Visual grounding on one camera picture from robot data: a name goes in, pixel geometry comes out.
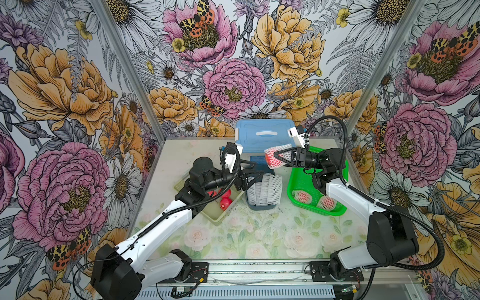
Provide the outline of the pale green perforated basket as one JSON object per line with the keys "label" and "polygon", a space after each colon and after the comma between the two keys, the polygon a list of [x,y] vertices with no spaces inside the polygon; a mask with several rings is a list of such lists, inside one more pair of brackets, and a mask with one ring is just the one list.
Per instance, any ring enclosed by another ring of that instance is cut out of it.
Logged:
{"label": "pale green perforated basket", "polygon": [[195,217],[195,221],[199,222],[200,224],[207,224],[207,225],[214,225],[219,226],[223,220],[230,215],[231,212],[235,209],[237,204],[241,202],[244,198],[245,192],[244,191],[237,191],[235,187],[230,189],[231,194],[229,199],[232,203],[225,209],[221,209],[221,200],[218,199],[215,202],[209,203],[200,213],[198,216]]}

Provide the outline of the aluminium front rail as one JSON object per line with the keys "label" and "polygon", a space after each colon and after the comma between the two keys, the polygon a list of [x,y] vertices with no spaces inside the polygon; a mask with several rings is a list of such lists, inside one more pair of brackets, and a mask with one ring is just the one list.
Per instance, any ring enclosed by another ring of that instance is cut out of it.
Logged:
{"label": "aluminium front rail", "polygon": [[362,282],[313,282],[308,259],[233,260],[209,263],[207,281],[159,284],[134,300],[422,300],[413,272],[395,267],[360,268]]}

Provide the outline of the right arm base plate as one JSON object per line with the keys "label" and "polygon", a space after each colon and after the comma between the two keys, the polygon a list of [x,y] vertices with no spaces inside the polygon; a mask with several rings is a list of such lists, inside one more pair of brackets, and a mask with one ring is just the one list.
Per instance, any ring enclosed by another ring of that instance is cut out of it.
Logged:
{"label": "right arm base plate", "polygon": [[345,269],[336,262],[311,261],[308,263],[306,273],[313,282],[362,282],[365,280],[360,268]]}

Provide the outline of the blue lidded storage box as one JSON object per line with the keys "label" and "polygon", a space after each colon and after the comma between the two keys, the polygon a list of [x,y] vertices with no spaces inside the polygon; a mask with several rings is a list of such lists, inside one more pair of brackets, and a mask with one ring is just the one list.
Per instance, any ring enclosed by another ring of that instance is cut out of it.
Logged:
{"label": "blue lidded storage box", "polygon": [[235,143],[243,146],[243,153],[260,154],[274,146],[292,144],[297,147],[288,134],[295,127],[289,119],[244,119],[236,123]]}

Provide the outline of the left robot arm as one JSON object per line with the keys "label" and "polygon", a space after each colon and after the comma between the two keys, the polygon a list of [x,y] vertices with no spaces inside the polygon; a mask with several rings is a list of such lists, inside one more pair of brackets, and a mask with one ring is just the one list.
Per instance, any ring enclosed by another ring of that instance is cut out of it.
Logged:
{"label": "left robot arm", "polygon": [[163,281],[192,278],[192,259],[179,249],[150,261],[150,256],[178,229],[193,220],[209,203],[231,188],[248,191],[264,172],[243,159],[214,167],[208,157],[193,162],[184,187],[169,206],[141,231],[116,246],[101,247],[93,262],[91,285],[105,300],[133,300],[140,292]]}

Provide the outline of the bright green perforated basket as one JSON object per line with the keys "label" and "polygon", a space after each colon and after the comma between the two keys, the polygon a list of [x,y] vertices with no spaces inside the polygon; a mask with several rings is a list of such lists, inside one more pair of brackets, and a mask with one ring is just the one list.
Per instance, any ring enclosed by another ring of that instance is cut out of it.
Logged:
{"label": "bright green perforated basket", "polygon": [[[293,194],[295,191],[306,192],[312,197],[312,200],[309,203],[297,201]],[[294,206],[311,211],[313,213],[317,213],[319,215],[342,216],[347,211],[347,207],[345,207],[340,202],[337,202],[336,206],[333,207],[331,210],[325,210],[320,205],[321,200],[325,195],[314,187],[313,177],[310,173],[306,174],[303,171],[303,168],[292,168],[291,176],[286,188],[286,193],[287,197],[290,199]]]}

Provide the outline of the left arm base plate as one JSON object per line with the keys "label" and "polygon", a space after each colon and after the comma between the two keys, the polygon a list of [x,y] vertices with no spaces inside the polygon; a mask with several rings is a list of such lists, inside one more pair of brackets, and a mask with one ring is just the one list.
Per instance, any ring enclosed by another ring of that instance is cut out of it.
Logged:
{"label": "left arm base plate", "polygon": [[194,261],[189,263],[187,266],[184,266],[180,273],[171,279],[165,279],[160,281],[159,284],[183,284],[183,283],[191,283],[195,284],[203,279],[207,281],[208,279],[208,272],[209,272],[210,264],[205,261]]}

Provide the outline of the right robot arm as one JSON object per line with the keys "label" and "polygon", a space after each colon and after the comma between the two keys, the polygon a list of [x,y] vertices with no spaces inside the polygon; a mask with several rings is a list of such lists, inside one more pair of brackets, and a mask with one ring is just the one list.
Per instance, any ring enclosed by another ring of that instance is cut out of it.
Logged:
{"label": "right robot arm", "polygon": [[266,161],[270,168],[313,169],[313,186],[366,223],[367,240],[364,244],[331,255],[333,275],[360,267],[392,266],[418,252],[413,222],[405,209],[385,206],[345,180],[346,158],[342,149],[312,152],[303,147],[278,148],[266,155]]}

